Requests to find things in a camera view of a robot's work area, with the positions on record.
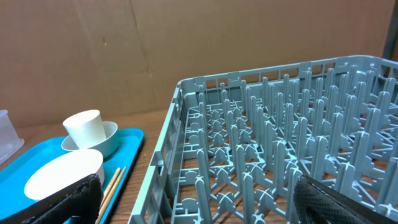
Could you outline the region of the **pink bowl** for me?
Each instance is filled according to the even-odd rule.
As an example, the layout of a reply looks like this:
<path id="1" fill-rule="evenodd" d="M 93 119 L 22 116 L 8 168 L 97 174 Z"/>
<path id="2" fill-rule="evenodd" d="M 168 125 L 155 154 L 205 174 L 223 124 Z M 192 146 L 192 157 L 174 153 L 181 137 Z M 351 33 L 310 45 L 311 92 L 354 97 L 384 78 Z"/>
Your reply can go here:
<path id="1" fill-rule="evenodd" d="M 39 201 L 90 175 L 104 182 L 103 155 L 95 149 L 78 149 L 46 163 L 26 182 L 25 196 Z"/>

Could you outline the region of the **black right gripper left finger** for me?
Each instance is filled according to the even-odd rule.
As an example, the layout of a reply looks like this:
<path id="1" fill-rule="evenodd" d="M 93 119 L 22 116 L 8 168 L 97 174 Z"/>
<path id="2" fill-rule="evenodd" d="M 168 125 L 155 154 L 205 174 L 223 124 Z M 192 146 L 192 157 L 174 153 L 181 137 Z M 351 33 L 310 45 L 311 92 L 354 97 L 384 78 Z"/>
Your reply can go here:
<path id="1" fill-rule="evenodd" d="M 72 193 L 66 194 L 58 203 L 22 223 L 57 224 L 69 221 L 76 224 L 95 224 L 102 199 L 100 178 L 97 174 L 90 174 L 88 180 L 76 187 Z"/>

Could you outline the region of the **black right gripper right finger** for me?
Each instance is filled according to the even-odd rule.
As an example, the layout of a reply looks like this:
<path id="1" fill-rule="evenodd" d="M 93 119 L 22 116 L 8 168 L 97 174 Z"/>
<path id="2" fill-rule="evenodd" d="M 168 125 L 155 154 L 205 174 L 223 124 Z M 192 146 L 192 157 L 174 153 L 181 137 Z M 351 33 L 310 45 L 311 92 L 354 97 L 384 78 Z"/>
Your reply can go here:
<path id="1" fill-rule="evenodd" d="M 298 178 L 294 189 L 294 204 L 301 223 L 397 223 L 307 175 Z"/>

